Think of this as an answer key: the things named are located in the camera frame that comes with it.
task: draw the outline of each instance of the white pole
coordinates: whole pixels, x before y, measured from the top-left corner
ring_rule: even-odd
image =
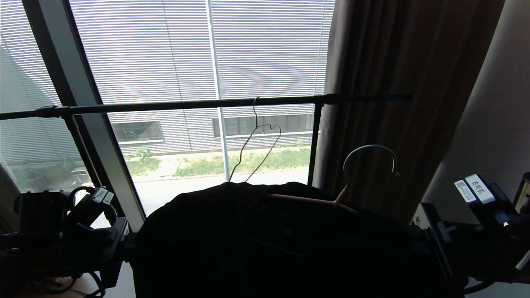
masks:
[[[211,63],[214,68],[215,99],[221,100],[221,88],[219,86],[219,70],[217,67],[217,50],[215,48],[214,23],[211,16],[211,1],[206,0],[206,18],[208,19],[208,34],[210,35]],[[228,159],[228,149],[226,147],[226,126],[223,108],[217,108],[219,118],[219,134],[221,136],[221,147],[223,150],[223,165],[225,168],[226,181],[230,178],[230,163]]]

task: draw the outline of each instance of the curtain fold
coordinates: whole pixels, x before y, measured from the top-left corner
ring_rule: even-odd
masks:
[[[349,167],[348,198],[407,223],[449,147],[503,5],[337,1],[325,92],[411,93],[413,99],[325,106],[314,185],[337,195],[346,155],[362,145],[385,145],[397,154],[401,177],[391,175],[386,152],[359,152]]]

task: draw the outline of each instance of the horizontal bar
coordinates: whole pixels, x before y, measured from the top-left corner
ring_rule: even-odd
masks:
[[[273,106],[277,104],[337,104],[341,102],[353,101],[387,101],[387,100],[410,100],[410,94],[390,94],[390,95],[340,95],[326,94],[308,97],[276,97],[260,98],[255,101],[256,106]],[[94,113],[115,113],[115,112],[135,112],[135,111],[158,111],[158,110],[183,110],[183,109],[206,109],[206,108],[228,108],[252,106],[254,99],[230,99],[230,100],[201,100],[201,101],[173,101],[173,102],[145,102],[145,103],[118,103],[101,104],[99,106],[76,106],[76,107],[42,107],[35,111],[0,113],[0,120],[20,119],[20,118],[55,118],[62,116],[94,114]]]

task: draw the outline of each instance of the black metal rod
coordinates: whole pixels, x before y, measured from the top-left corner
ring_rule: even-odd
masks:
[[[327,94],[309,97],[278,97],[263,98],[256,102],[256,106],[273,106],[279,104],[336,104],[351,101],[388,101],[409,100],[410,94],[390,95],[340,95]],[[135,112],[135,111],[158,111],[158,110],[183,110],[183,109],[206,109],[206,108],[229,108],[252,106],[254,99],[231,99],[231,100],[202,100],[202,101],[176,101],[176,102],[146,102],[146,103],[121,103],[102,104],[99,106],[76,106],[76,107],[43,107],[35,111],[0,113],[0,120],[20,119],[31,117],[56,118],[68,115],[81,115],[93,113]]]
[[[77,146],[77,150],[79,150],[79,155],[81,156],[81,159],[85,164],[86,171],[88,172],[90,179],[92,180],[92,184],[94,184],[95,187],[101,187],[101,180],[99,179],[98,173],[96,172],[96,168],[92,163],[89,151],[86,149],[85,142],[83,141],[83,137],[81,136],[79,127],[77,126],[74,116],[66,115],[63,116],[63,119],[66,123],[66,126],[70,130],[70,133],[72,134],[72,138],[74,139],[75,145]]]
[[[315,113],[313,117],[313,134],[311,135],[311,153],[309,154],[309,173],[307,174],[307,185],[313,184],[313,174],[315,172],[316,162],[316,144],[319,140],[320,116],[322,115],[323,104],[315,104]]]

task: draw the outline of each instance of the hanger hook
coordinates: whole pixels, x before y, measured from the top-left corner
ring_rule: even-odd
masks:
[[[341,194],[339,195],[339,197],[337,198],[335,202],[339,203],[340,200],[342,200],[342,196],[345,195],[346,189],[350,185],[350,175],[348,174],[348,165],[350,163],[351,158],[353,157],[355,153],[363,149],[367,149],[367,148],[382,148],[382,149],[387,150],[392,156],[392,173],[397,177],[400,176],[400,174],[396,171],[396,168],[398,167],[398,157],[396,156],[394,151],[392,151],[390,148],[385,147],[383,145],[377,145],[377,144],[364,145],[364,146],[355,148],[352,152],[350,152],[350,154],[348,154],[348,156],[344,160],[344,165],[342,166],[342,169],[344,171],[344,176],[346,177],[346,186],[344,186],[344,189],[342,190]]]

